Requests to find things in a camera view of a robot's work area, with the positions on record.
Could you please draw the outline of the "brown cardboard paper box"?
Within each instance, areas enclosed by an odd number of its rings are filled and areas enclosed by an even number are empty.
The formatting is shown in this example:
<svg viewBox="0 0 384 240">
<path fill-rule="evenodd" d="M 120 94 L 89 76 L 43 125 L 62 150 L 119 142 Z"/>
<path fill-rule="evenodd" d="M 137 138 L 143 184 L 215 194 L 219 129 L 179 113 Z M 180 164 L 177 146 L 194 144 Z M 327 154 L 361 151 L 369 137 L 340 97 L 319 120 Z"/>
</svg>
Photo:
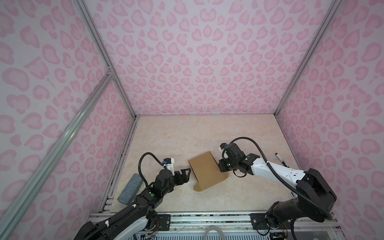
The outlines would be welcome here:
<svg viewBox="0 0 384 240">
<path fill-rule="evenodd" d="M 211 188 L 229 177 L 229 173 L 222 173 L 211 152 L 206 152 L 189 160 L 189 165 L 197 180 L 194 186 L 196 192 Z"/>
</svg>

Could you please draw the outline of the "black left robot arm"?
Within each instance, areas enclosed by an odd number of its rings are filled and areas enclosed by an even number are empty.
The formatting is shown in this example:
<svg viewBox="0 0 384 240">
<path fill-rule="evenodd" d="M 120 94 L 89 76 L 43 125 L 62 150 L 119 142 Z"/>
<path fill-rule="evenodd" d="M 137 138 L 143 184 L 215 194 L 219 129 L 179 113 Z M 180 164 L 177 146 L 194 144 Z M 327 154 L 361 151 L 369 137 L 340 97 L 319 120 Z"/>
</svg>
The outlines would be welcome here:
<svg viewBox="0 0 384 240">
<path fill-rule="evenodd" d="M 187 183 L 191 169 L 172 173 L 163 169 L 154 182 L 149 184 L 133 202 L 123 210 L 103 221 L 84 224 L 76 234 L 76 240 L 126 240 L 140 231 L 155 233 L 160 229 L 155 209 L 163 202 L 166 194 L 176 186 Z"/>
</svg>

